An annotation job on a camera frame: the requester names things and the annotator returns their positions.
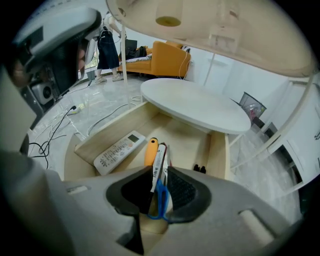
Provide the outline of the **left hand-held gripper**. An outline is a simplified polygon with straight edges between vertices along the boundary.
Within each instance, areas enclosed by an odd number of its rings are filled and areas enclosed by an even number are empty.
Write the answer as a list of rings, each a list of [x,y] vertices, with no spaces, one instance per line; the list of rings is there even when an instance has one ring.
[[[34,17],[17,32],[12,62],[21,64],[36,100],[56,100],[84,77],[101,21],[98,10],[78,6]]]

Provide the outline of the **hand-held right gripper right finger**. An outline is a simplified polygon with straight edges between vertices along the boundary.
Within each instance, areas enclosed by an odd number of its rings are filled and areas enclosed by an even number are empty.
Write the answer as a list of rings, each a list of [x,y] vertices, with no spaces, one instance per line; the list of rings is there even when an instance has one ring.
[[[154,256],[287,256],[300,223],[243,186],[192,170],[168,169],[170,193],[187,187],[183,206],[152,248]]]

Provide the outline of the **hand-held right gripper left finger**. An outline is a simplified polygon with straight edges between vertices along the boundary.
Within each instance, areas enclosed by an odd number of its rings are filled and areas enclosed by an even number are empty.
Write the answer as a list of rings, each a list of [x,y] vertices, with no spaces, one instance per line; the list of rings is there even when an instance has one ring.
[[[145,253],[140,213],[147,211],[151,166],[66,181],[64,185],[90,221],[102,228],[107,241],[139,255]]]

